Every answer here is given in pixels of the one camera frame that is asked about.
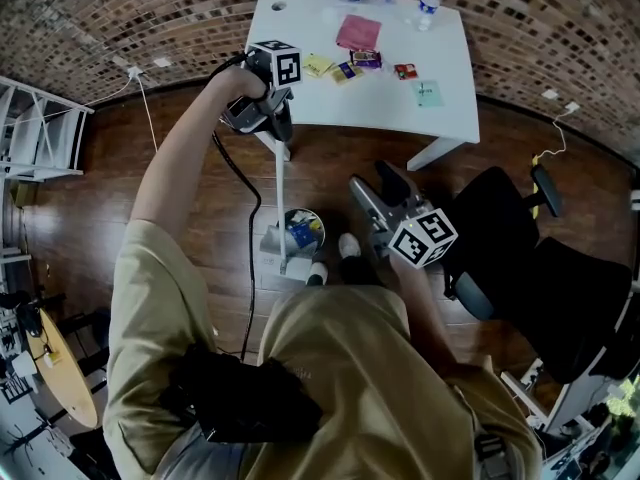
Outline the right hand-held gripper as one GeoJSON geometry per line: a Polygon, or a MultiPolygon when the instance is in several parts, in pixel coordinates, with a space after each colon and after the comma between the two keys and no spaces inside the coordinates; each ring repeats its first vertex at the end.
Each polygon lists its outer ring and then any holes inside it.
{"type": "Polygon", "coordinates": [[[380,197],[360,176],[349,179],[351,194],[371,218],[374,252],[381,258],[397,256],[415,269],[439,261],[458,239],[449,218],[429,201],[413,202],[418,189],[394,164],[377,160],[374,166],[381,179],[380,197]],[[399,206],[383,208],[380,198],[399,206]]]}

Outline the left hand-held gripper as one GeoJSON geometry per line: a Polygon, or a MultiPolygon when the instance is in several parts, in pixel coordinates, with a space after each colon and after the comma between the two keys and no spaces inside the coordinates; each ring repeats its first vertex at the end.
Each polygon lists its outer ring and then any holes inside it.
{"type": "Polygon", "coordinates": [[[229,103],[222,121],[242,134],[269,132],[281,142],[293,137],[289,102],[292,87],[302,82],[301,51],[279,40],[250,43],[233,65],[257,75],[268,87],[262,99],[241,97],[229,103]]]}

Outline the person's left hand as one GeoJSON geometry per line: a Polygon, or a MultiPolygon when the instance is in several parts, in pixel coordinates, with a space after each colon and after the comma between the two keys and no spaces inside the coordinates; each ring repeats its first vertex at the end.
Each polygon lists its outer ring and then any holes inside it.
{"type": "Polygon", "coordinates": [[[217,78],[226,94],[228,103],[241,97],[253,100],[262,99],[268,90],[268,87],[257,75],[238,66],[225,69],[217,75],[217,78]]]}

